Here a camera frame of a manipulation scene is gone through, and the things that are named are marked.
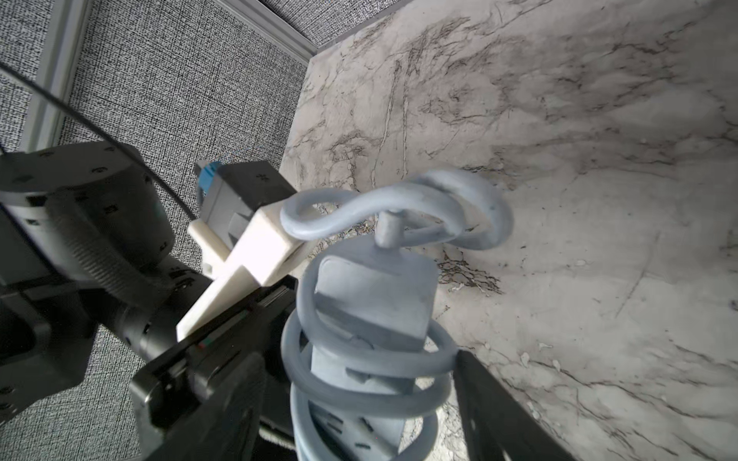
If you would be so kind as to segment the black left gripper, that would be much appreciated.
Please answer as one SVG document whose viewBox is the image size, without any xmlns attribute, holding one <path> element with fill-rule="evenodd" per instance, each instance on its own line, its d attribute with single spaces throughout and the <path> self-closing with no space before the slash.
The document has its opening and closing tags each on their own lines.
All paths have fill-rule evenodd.
<svg viewBox="0 0 738 461">
<path fill-rule="evenodd" d="M 296 459 L 280 354 L 296 288 L 258 289 L 134 376 L 142 459 Z"/>
</svg>

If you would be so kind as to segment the light blue power strip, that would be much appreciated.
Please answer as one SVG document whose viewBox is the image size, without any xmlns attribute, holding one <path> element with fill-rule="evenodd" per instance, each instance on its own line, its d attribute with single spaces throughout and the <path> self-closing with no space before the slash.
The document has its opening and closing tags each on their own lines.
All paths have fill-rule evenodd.
<svg viewBox="0 0 738 461">
<path fill-rule="evenodd" d="M 467 171 L 436 169 L 366 193 L 316 188 L 290 197 L 281 221 L 301 240 L 375 218 L 372 234 L 317 255 L 281 341 L 302 460 L 423 460 L 452 391 L 457 344 L 434 312 L 437 263 L 417 248 L 484 251 L 512 233 L 501 191 Z"/>
</svg>

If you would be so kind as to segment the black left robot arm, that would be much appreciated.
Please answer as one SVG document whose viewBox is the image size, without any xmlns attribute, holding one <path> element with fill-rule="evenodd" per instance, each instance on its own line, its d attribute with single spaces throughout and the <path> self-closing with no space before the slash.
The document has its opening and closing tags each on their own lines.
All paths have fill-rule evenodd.
<svg viewBox="0 0 738 461">
<path fill-rule="evenodd" d="M 265 161 L 198 166 L 193 270 L 171 254 L 167 183 L 132 145 L 1 156 L 1 419 L 81 384 L 100 328 L 144 361 L 129 392 L 146 460 L 293 460 L 280 335 L 302 251 L 293 187 Z"/>
</svg>

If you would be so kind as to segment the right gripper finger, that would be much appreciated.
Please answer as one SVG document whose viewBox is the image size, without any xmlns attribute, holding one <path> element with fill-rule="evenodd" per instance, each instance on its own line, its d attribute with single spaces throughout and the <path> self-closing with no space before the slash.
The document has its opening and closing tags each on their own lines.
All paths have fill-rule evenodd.
<svg viewBox="0 0 738 461">
<path fill-rule="evenodd" d="M 574 459 L 472 353 L 457 354 L 453 380 L 471 460 Z"/>
</svg>

